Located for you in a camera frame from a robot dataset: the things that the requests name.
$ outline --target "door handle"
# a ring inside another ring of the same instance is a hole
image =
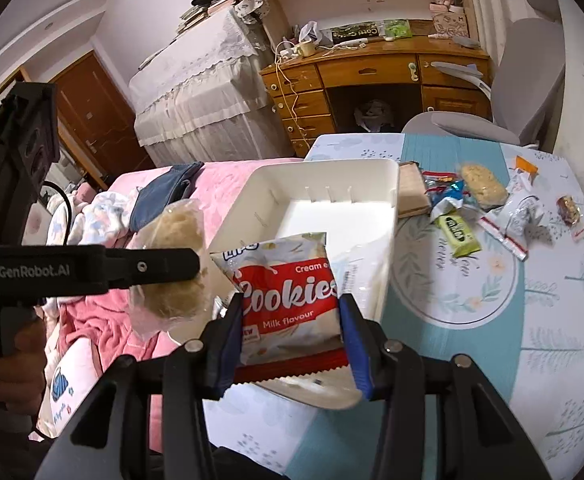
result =
[[[96,144],[96,140],[93,140],[92,142],[88,142],[88,140],[86,140],[85,144],[88,145],[88,148],[92,153],[96,153],[96,148],[94,147],[94,145]]]
[[[419,80],[419,74],[416,71],[416,63],[413,61],[408,63],[409,71],[411,72],[412,81],[416,82]]]

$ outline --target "black cable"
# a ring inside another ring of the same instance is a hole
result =
[[[67,198],[66,192],[61,189],[60,186],[57,186],[54,182],[50,182],[49,180],[43,181],[44,186],[51,187],[55,191],[61,194],[63,200],[66,202],[67,207],[67,226],[66,226],[66,238],[63,240],[63,245],[67,245],[67,238],[70,236],[70,229],[72,229],[72,208],[70,207],[70,199]]]

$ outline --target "drawer knob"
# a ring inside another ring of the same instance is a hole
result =
[[[416,71],[416,63],[414,63],[414,62],[408,63],[408,68],[409,68],[409,71],[411,72],[411,75],[412,75],[412,81],[414,81],[414,82],[418,81],[419,74]]]

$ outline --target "light blue tablecloth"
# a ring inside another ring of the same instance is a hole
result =
[[[534,188],[548,220],[528,234],[528,260],[518,262],[479,227],[482,251],[456,260],[425,216],[399,221],[382,326],[426,356],[471,355],[553,478],[571,479],[584,463],[584,240],[572,241],[555,203],[571,194],[584,213],[584,199],[566,161],[482,140],[403,134],[322,136],[306,160],[415,160],[431,171],[477,162],[507,184],[517,154],[539,167]],[[249,385],[206,405],[212,442],[293,480],[368,478],[382,412],[379,402],[317,410]],[[435,474],[435,434],[428,416],[425,478]]]

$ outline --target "small snack package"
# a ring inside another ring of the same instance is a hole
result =
[[[460,176],[481,209],[488,211],[507,202],[507,190],[484,166],[464,163]]]
[[[451,211],[463,206],[464,182],[456,173],[440,173],[437,171],[423,171],[425,189],[432,203],[429,215],[430,222]]]
[[[243,294],[235,383],[347,365],[325,240],[325,233],[301,234],[211,254]]]
[[[528,254],[525,228],[528,224],[540,225],[544,209],[526,171],[518,170],[514,174],[507,191],[509,199],[505,205],[488,212],[478,224],[523,262]]]
[[[437,218],[437,225],[443,231],[455,258],[469,256],[480,251],[480,243],[465,220],[457,213],[447,213]]]
[[[560,197],[556,200],[556,205],[562,221],[569,227],[572,239],[577,242],[584,238],[583,214],[571,195]]]
[[[130,321],[141,338],[167,331],[184,320],[200,324],[211,319],[210,257],[203,234],[203,211],[198,200],[180,200],[137,232],[131,249],[190,248],[198,254],[197,277],[186,282],[150,283],[130,287]]]

